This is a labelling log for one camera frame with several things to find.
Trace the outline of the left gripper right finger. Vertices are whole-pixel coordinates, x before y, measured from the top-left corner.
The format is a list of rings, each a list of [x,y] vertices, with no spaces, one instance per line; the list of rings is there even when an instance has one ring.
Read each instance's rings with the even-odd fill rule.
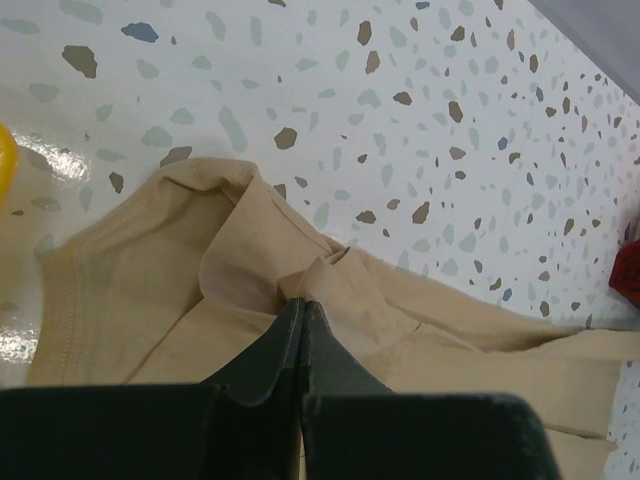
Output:
[[[366,479],[379,469],[394,394],[337,340],[318,302],[305,305],[301,428],[308,479]]]

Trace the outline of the red t shirt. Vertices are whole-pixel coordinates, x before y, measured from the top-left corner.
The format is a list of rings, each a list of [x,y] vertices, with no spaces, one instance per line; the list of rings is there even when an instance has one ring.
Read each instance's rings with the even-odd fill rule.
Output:
[[[636,308],[640,302],[640,241],[624,246],[616,255],[609,286]]]

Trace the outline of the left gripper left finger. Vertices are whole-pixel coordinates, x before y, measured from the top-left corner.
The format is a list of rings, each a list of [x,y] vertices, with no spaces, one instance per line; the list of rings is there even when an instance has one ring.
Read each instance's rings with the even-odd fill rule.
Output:
[[[305,302],[287,302],[267,331],[205,380],[221,388],[205,479],[299,476],[299,349]]]

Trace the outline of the beige t shirt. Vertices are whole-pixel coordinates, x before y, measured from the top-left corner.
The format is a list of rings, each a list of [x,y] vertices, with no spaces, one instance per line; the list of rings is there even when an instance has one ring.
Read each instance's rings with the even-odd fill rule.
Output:
[[[30,386],[199,382],[301,297],[395,392],[526,400],[566,479],[602,475],[622,358],[638,350],[632,333],[522,317],[343,246],[243,161],[159,170],[41,268]]]

